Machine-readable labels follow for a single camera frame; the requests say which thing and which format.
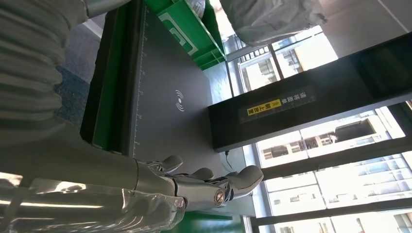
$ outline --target green plastic crate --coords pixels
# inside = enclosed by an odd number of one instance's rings
[[[146,0],[163,24],[205,70],[226,60],[215,12],[206,0],[202,20],[185,0]]]

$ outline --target cable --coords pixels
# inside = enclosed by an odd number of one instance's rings
[[[226,155],[226,162],[227,162],[227,164],[229,164],[230,169],[232,169],[232,171],[234,171],[232,165],[229,163],[229,159],[228,159],[228,157],[229,157],[229,151],[225,151],[224,154]]]

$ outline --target screw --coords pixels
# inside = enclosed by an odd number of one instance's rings
[[[223,201],[224,201],[224,193],[221,190],[219,190],[215,194],[215,203],[217,205],[221,205]]]

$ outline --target white object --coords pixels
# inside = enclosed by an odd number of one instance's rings
[[[249,46],[279,41],[326,23],[318,0],[221,0],[237,36]]]
[[[202,19],[203,13],[205,12],[206,0],[186,0],[186,2],[189,3],[197,16]]]

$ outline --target silver robotic hand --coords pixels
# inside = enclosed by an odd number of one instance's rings
[[[216,179],[213,179],[213,172],[208,168],[201,168],[192,174],[169,174],[182,163],[179,156],[171,156],[162,162],[141,163],[141,166],[146,165],[168,183],[173,182],[175,196],[185,199],[186,211],[221,207],[228,201],[250,194],[263,179],[263,173],[257,166],[248,166],[240,173],[232,172]]]

